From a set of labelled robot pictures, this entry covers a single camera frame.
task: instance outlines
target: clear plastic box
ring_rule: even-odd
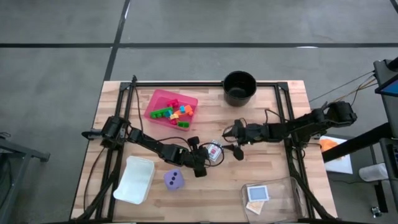
[[[269,200],[265,201],[260,214],[256,214],[246,208],[248,204],[248,187],[267,186]],[[243,207],[248,222],[274,223],[274,222],[296,222],[299,218],[307,215],[304,194],[293,177],[278,180],[245,184],[242,187]]]

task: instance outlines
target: orange object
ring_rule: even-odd
[[[325,151],[327,151],[327,150],[329,150],[329,149],[331,149],[331,148],[333,148],[333,147],[338,145],[337,142],[332,141],[330,139],[321,139],[319,142],[320,142],[320,144],[322,146],[322,148],[321,148],[322,152],[325,152]]]
[[[193,110],[192,110],[191,105],[187,105],[184,108],[185,108],[185,113],[181,113],[181,111],[178,110],[178,111],[174,112],[174,114],[177,114],[179,116],[184,116],[184,115],[192,116],[193,115]]]

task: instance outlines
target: gray floor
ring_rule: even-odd
[[[0,0],[0,43],[113,42],[123,0]],[[398,40],[398,14],[388,0],[133,0],[121,42],[384,43]],[[13,212],[14,223],[67,220],[111,49],[1,49],[0,131],[12,141],[51,152],[32,161]],[[397,48],[119,49],[111,80],[220,80],[244,70],[258,80],[304,80],[308,98],[398,56]],[[311,102],[313,108],[346,94],[362,80]],[[383,122],[381,98],[358,94],[357,122],[332,134],[355,136]],[[357,169],[369,151],[353,154]],[[330,175],[357,180],[358,176]],[[331,182],[339,217],[375,220],[373,187]]]

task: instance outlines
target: yellow toy block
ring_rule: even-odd
[[[171,114],[169,118],[170,119],[177,119],[179,117],[178,117],[178,114]]]

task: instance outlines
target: wooden tabletop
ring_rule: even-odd
[[[287,81],[295,117],[310,112],[307,94],[303,81]],[[94,128],[101,129],[104,122],[114,114],[120,82],[104,82],[98,110],[95,116]],[[138,88],[141,115],[144,114],[149,100],[157,88]],[[274,89],[258,87],[250,102],[243,107],[233,108],[223,100],[223,90],[220,87],[165,87],[163,90],[198,99],[198,108],[188,132],[167,128],[150,123],[142,118],[144,132],[155,139],[180,136],[190,138],[199,136],[201,142],[212,139],[221,141],[222,130],[233,124],[234,119],[244,117],[248,123],[265,122],[264,109],[269,108],[278,112]],[[137,101],[135,94],[130,111],[130,121],[139,128]],[[282,93],[285,117],[288,118]],[[278,123],[279,118],[269,114],[269,123]],[[181,140],[169,140],[165,143],[185,145]],[[83,213],[83,192],[88,174],[102,150],[100,140],[89,143],[88,150],[80,177],[72,217]],[[185,186],[174,192],[166,189],[163,175],[170,169],[176,168],[160,160],[157,155],[137,144],[126,143],[124,148],[121,175],[126,166],[128,156],[138,156],[155,162],[155,176],[147,197],[140,205],[134,205],[117,200],[114,211],[114,222],[246,222],[245,211],[242,206],[241,188],[244,184],[251,184],[265,180],[281,179],[289,176],[283,143],[257,143],[244,146],[244,160],[237,161],[232,152],[225,152],[225,160],[218,167],[210,167],[207,176],[195,178],[193,170],[181,167]],[[309,145],[305,149],[305,168],[309,186],[319,202],[326,210],[336,216],[335,204],[331,194],[322,154],[318,146]],[[94,199],[101,185],[101,178],[106,153],[101,155],[88,187],[87,205]],[[108,203],[104,206],[104,214],[108,210]],[[274,208],[275,213],[283,210]]]

